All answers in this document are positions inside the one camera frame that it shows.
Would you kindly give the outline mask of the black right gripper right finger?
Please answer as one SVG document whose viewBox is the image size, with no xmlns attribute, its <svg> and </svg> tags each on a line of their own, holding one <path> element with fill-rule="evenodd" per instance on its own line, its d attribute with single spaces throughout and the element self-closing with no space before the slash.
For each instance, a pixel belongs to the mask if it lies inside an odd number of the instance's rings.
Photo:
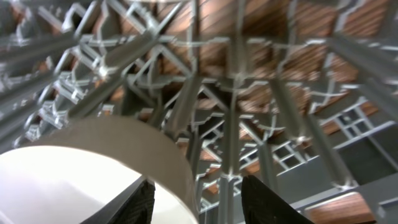
<svg viewBox="0 0 398 224">
<path fill-rule="evenodd" d="M 246 224 L 313 224 L 254 175 L 243 178 L 241 201 Z"/>
</svg>

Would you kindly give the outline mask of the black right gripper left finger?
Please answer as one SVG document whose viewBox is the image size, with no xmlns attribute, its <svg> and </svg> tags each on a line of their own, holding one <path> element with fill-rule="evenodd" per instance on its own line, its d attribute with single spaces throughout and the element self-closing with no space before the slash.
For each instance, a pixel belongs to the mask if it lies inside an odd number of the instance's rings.
<svg viewBox="0 0 398 224">
<path fill-rule="evenodd" d="M 81 224 L 150 224 L 155 185 L 139 177 L 130 186 Z"/>
</svg>

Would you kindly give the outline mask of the grey bowl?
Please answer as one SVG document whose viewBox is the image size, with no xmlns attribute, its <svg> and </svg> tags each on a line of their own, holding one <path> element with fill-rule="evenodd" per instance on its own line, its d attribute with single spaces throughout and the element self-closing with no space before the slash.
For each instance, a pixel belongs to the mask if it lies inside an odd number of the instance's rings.
<svg viewBox="0 0 398 224">
<path fill-rule="evenodd" d="M 151 223 L 198 223 L 190 164 L 175 142 L 124 116 L 85 118 L 1 155 L 2 223 L 81 223 L 139 177 Z"/>
</svg>

